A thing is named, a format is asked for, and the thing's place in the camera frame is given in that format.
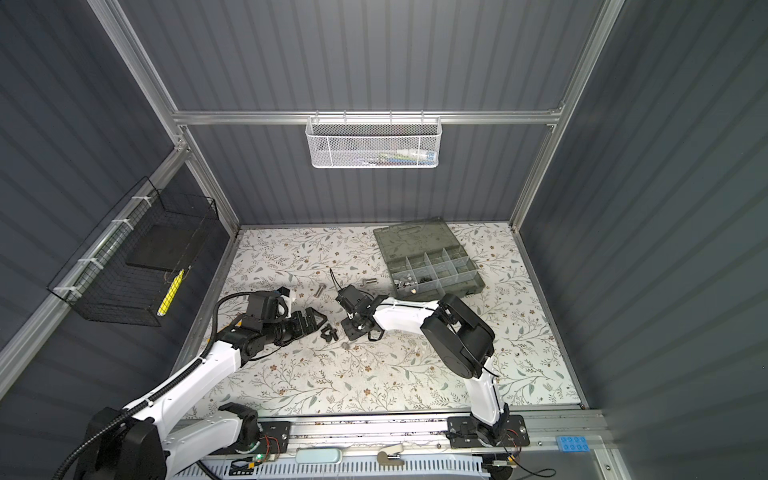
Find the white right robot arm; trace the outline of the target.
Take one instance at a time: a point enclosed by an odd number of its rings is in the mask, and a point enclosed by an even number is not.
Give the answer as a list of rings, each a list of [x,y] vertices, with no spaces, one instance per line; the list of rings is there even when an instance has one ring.
[[[347,314],[342,327],[351,341],[389,331],[426,338],[444,365],[465,380],[477,424],[488,432],[504,425],[509,407],[493,366],[495,332],[461,298],[446,294],[435,301],[405,301],[348,285],[336,301]]]

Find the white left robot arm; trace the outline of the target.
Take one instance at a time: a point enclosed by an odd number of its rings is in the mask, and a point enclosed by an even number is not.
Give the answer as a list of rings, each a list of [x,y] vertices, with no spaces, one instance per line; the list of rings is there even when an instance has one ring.
[[[286,288],[243,296],[245,312],[225,327],[213,320],[201,354],[122,409],[96,414],[55,478],[72,471],[77,479],[169,479],[220,449],[268,453],[275,440],[264,434],[258,412],[241,404],[227,402],[202,420],[177,426],[219,382],[266,358],[266,345],[281,349],[328,322],[312,307],[293,310]]]

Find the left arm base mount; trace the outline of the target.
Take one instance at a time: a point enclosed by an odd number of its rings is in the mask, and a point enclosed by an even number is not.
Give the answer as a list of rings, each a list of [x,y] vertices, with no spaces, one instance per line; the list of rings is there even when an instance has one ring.
[[[223,447],[213,452],[213,455],[279,455],[287,452],[293,424],[288,421],[260,421],[258,433],[252,435],[244,443]]]

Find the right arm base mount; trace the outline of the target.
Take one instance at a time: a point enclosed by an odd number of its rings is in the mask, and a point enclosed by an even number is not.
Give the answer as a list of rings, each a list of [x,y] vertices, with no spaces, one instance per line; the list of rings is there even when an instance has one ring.
[[[448,417],[446,437],[454,449],[521,448],[530,445],[524,418],[512,414],[502,416],[493,426],[487,426],[471,415]]]

